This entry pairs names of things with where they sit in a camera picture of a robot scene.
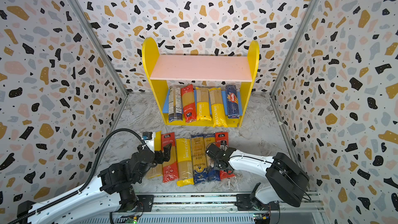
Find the yellow clear spaghetti bag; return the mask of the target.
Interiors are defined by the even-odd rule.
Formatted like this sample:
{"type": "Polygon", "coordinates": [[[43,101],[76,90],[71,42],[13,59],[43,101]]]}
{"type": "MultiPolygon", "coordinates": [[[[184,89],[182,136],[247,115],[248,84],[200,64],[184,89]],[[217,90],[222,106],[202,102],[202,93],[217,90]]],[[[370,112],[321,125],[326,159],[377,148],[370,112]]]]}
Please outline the yellow clear spaghetti bag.
{"type": "MultiPolygon", "coordinates": [[[[161,131],[158,131],[158,132],[155,133],[155,137],[154,137],[154,141],[153,141],[154,151],[161,151],[162,150],[162,148],[161,148],[161,135],[162,135],[161,131]]],[[[152,178],[156,178],[156,177],[159,177],[159,176],[162,176],[162,165],[161,164],[157,165],[154,168],[151,168],[148,171],[148,173],[146,175],[146,178],[152,179],[152,178]]]]}

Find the blue portrait spaghetti bag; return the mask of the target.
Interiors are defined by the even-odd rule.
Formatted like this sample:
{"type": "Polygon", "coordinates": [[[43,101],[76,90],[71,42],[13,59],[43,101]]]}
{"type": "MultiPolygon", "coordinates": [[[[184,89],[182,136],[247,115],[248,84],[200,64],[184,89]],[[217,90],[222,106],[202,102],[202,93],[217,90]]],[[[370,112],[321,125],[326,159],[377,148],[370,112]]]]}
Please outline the blue portrait spaghetti bag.
{"type": "Polygon", "coordinates": [[[206,154],[206,161],[207,161],[207,172],[208,172],[208,181],[221,181],[220,179],[220,172],[215,169],[214,161],[211,157],[207,154],[207,148],[215,143],[215,135],[214,134],[207,134],[204,136],[204,143],[205,143],[205,154],[206,154]]]}

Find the blue yellow spaghetti bag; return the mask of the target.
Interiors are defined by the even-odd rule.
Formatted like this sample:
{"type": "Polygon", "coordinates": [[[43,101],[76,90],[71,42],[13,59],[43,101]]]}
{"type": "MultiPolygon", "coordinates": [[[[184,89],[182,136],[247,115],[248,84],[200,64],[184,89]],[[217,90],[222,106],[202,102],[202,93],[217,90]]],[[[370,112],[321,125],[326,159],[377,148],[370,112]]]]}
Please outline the blue yellow spaghetti bag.
{"type": "Polygon", "coordinates": [[[193,181],[194,184],[200,184],[208,181],[208,167],[206,159],[206,147],[202,135],[191,136],[191,150],[193,163],[193,181]]]}

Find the blue Barilla spaghetti box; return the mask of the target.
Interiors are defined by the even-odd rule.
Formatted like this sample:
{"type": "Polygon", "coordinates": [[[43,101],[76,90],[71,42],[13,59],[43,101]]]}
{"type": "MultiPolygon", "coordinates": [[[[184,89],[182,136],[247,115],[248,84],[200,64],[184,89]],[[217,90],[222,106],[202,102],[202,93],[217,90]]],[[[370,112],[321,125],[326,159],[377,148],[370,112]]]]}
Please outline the blue Barilla spaghetti box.
{"type": "Polygon", "coordinates": [[[227,111],[229,119],[239,119],[239,100],[235,85],[226,85],[227,111]]]}

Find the red yellow spaghetti bag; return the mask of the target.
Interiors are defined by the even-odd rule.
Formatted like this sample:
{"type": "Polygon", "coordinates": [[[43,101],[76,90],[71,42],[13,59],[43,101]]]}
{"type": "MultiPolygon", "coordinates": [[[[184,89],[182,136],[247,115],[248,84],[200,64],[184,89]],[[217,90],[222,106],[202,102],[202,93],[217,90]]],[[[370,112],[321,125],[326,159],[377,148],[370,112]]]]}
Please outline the red yellow spaghetti bag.
{"type": "Polygon", "coordinates": [[[196,104],[194,100],[194,89],[192,85],[188,85],[181,89],[181,99],[183,105],[183,114],[186,123],[197,120],[196,104]]]}

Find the clear label spaghetti bag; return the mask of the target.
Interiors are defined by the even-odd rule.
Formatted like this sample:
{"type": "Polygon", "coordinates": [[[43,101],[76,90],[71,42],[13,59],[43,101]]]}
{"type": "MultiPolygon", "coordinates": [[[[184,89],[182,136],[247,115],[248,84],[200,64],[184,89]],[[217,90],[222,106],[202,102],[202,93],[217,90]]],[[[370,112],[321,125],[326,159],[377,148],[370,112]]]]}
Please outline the clear label spaghetti bag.
{"type": "Polygon", "coordinates": [[[171,87],[169,94],[169,122],[182,121],[182,115],[181,89],[179,87],[171,87]]]}

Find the yellow Pastatime bag large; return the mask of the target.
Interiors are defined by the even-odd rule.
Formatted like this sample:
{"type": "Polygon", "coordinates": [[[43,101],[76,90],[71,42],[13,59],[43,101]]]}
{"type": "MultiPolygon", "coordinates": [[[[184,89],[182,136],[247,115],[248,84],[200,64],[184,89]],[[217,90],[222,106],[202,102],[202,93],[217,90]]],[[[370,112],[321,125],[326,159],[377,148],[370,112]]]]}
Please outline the yellow Pastatime bag large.
{"type": "Polygon", "coordinates": [[[197,120],[211,121],[209,89],[196,87],[197,120]]]}

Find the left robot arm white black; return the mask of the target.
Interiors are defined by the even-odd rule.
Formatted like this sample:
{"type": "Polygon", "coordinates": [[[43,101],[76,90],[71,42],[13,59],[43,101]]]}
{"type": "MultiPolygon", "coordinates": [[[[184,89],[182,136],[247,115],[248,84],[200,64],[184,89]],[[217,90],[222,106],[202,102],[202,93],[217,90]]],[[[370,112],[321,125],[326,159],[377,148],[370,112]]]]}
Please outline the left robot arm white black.
{"type": "Polygon", "coordinates": [[[120,209],[140,208],[142,204],[134,191],[134,184],[142,183],[151,168],[169,162],[174,151],[171,144],[163,151],[139,146],[131,158],[112,164],[93,179],[41,203],[27,201],[18,206],[15,224],[67,224],[120,209]]]}

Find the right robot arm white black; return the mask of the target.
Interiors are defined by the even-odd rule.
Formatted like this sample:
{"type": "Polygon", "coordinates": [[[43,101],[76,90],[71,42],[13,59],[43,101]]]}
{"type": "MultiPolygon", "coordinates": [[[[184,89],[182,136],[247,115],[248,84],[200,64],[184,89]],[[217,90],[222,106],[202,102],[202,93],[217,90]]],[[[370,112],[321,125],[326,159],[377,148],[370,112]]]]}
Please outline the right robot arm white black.
{"type": "Polygon", "coordinates": [[[232,147],[224,150],[210,144],[206,154],[219,171],[228,174],[245,171],[266,178],[268,183],[257,183],[249,196],[251,207],[256,210],[263,209],[271,202],[300,207],[307,195],[309,176],[284,153],[264,157],[232,147]]]}

